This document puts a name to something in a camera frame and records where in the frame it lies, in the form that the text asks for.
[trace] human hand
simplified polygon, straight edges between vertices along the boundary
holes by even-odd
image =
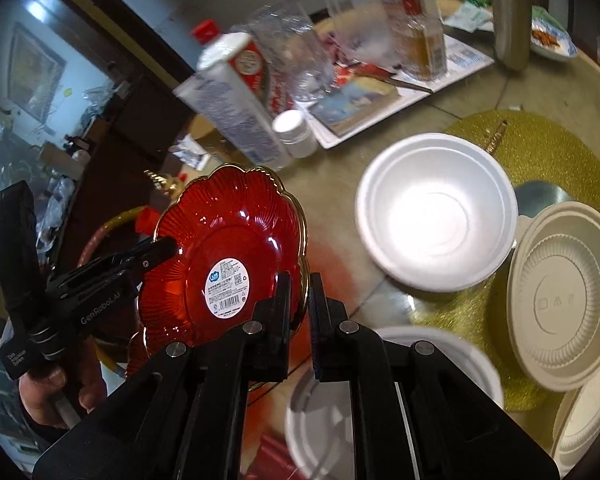
[[[92,338],[82,341],[77,349],[75,367],[76,379],[82,384],[78,400],[82,407],[91,412],[107,398],[107,385],[102,379],[100,362],[96,357],[95,343]],[[67,429],[64,420],[53,406],[50,398],[66,384],[66,371],[56,365],[45,377],[24,374],[18,382],[22,405],[33,421],[42,426]]]

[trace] flower-shaped plate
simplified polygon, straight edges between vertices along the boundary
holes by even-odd
[[[160,217],[154,238],[163,236],[177,241],[178,253],[144,277],[143,327],[132,341],[129,372],[171,341],[200,345],[251,319],[256,302],[273,295],[279,272],[291,275],[291,329],[300,325],[306,221],[271,170],[223,164],[193,180]]]

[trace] product label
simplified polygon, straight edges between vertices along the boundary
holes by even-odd
[[[211,313],[220,319],[233,317],[242,310],[249,296],[249,275],[235,258],[216,263],[205,282],[205,300]]]
[[[258,95],[262,92],[262,54],[253,41],[241,50],[229,64],[240,75],[247,86]]]
[[[287,110],[286,84],[283,75],[274,68],[269,70],[269,100],[267,110],[272,117]]]
[[[422,7],[419,0],[402,0],[404,13],[408,16],[419,16],[422,14]]]

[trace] beige plastic container lid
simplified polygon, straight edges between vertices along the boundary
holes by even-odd
[[[520,239],[509,272],[509,335],[541,386],[579,388],[600,368],[600,213],[548,207]]]
[[[600,434],[600,369],[581,389],[565,394],[554,424],[552,456],[565,476]]]

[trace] tray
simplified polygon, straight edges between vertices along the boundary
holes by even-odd
[[[421,86],[427,86],[428,88],[431,88],[434,92],[437,92],[494,63],[493,59],[481,53],[479,50],[476,50],[473,47],[463,43],[462,41],[458,41],[455,38],[446,35],[445,47],[448,72],[442,78],[438,79],[437,81],[422,82],[410,78],[404,72],[400,72],[396,76],[396,78],[401,79],[403,81],[416,83]],[[394,101],[386,108],[379,110],[364,123],[360,124],[360,126],[353,129],[348,134],[342,137],[337,137],[320,121],[318,121],[311,114],[309,114],[307,108],[313,103],[298,103],[298,105],[305,111],[308,118],[308,123],[314,131],[316,139],[318,139],[318,142],[325,150],[328,150],[330,148],[333,148],[334,146],[337,146],[341,142],[350,139],[354,135],[357,135],[358,133],[362,132],[363,130],[366,130],[374,124],[379,123],[383,119],[386,119],[387,117],[395,114],[396,112],[403,110],[407,106],[411,106],[414,103],[417,103],[418,101],[421,101],[422,99],[430,95],[426,92],[409,90],[408,88],[398,88],[397,90],[400,94],[400,99]]]

